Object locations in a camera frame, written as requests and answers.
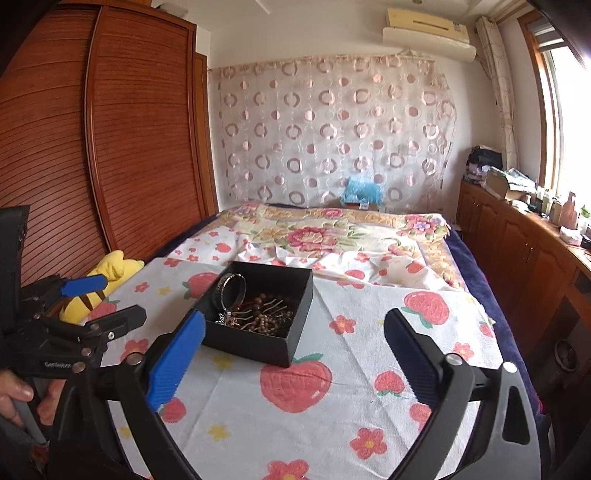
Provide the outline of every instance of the wooden cabinet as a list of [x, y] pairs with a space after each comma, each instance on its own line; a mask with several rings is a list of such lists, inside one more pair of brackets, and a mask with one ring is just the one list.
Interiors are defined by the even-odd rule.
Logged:
[[552, 224], [465, 182], [457, 221], [527, 359], [540, 350], [574, 278], [576, 257]]

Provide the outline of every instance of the ceiling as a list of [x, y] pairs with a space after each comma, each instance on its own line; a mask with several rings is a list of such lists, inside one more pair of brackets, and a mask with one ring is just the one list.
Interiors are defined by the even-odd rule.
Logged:
[[199, 27], [214, 31], [226, 24], [257, 15], [274, 15], [293, 7], [324, 4], [366, 4], [408, 8], [471, 24], [481, 15], [495, 16], [524, 0], [165, 0], [187, 8]]

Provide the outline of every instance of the white sheet with strawberry pattern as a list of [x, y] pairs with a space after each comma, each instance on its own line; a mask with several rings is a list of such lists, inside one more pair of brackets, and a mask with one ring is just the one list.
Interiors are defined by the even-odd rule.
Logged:
[[[370, 261], [381, 260], [370, 255]], [[137, 303], [148, 319], [111, 342], [103, 364], [145, 351], [172, 331], [222, 268], [174, 258], [150, 262], [108, 299], [110, 309]], [[463, 290], [315, 276], [314, 300], [290, 369], [202, 347], [161, 417], [204, 480], [387, 478], [429, 414], [384, 339], [383, 318], [395, 307], [443, 351], [473, 365], [501, 363], [486, 315]], [[470, 406], [441, 476], [457, 466], [475, 408]], [[131, 465], [149, 477], [120, 406], [113, 403], [112, 412]]]

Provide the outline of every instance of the window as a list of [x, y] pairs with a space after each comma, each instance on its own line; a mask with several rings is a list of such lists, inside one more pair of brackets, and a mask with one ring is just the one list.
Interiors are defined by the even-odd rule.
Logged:
[[538, 12], [519, 19], [534, 64], [540, 99], [540, 184], [559, 195], [573, 191], [591, 204], [591, 72]]

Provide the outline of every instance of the blue gripper pad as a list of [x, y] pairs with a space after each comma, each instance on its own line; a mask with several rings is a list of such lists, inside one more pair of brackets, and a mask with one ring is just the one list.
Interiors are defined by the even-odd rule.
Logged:
[[384, 319], [384, 336], [400, 364], [417, 400], [433, 410], [439, 403], [439, 379], [433, 365], [408, 330], [408, 320], [398, 310], [390, 310]]
[[193, 355], [205, 338], [205, 317], [197, 310], [183, 322], [182, 327], [166, 347], [150, 371], [147, 400], [153, 411], [173, 399]]
[[105, 288], [107, 288], [107, 278], [104, 275], [92, 275], [66, 281], [61, 288], [61, 294], [64, 297], [72, 298]]

